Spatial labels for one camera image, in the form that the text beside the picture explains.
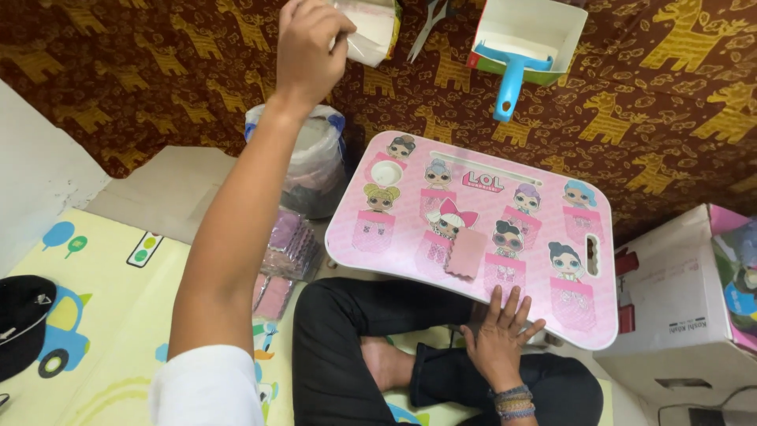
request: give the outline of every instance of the black cap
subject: black cap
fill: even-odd
[[[0,279],[0,381],[21,373],[39,356],[56,293],[55,283],[36,275]]]

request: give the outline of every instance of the brown patterned fabric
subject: brown patterned fabric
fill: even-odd
[[[526,83],[491,119],[499,76],[464,66],[484,0],[405,59],[426,6],[405,0],[395,57],[350,62],[328,99],[357,155],[402,130],[599,187],[625,241],[701,202],[757,213],[757,0],[589,0],[568,76]],[[166,145],[244,147],[275,86],[283,0],[4,0],[0,78],[113,177]]]

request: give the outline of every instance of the beaded bracelet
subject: beaded bracelet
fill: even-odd
[[[536,412],[534,404],[531,403],[534,396],[526,385],[497,394],[489,389],[489,397],[494,399],[497,414],[505,420],[531,417]]]

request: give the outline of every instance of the white sleeve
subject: white sleeve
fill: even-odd
[[[236,346],[189,350],[155,375],[148,397],[158,426],[264,426],[255,364]]]

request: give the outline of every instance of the pink lap desk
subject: pink lap desk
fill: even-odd
[[[489,236],[474,280],[444,271],[462,227]],[[533,299],[529,320],[546,319],[550,333],[583,349],[604,349],[618,333],[610,206],[597,188],[567,176],[380,133],[326,231],[326,248],[340,265],[482,302],[496,285],[519,285]]]

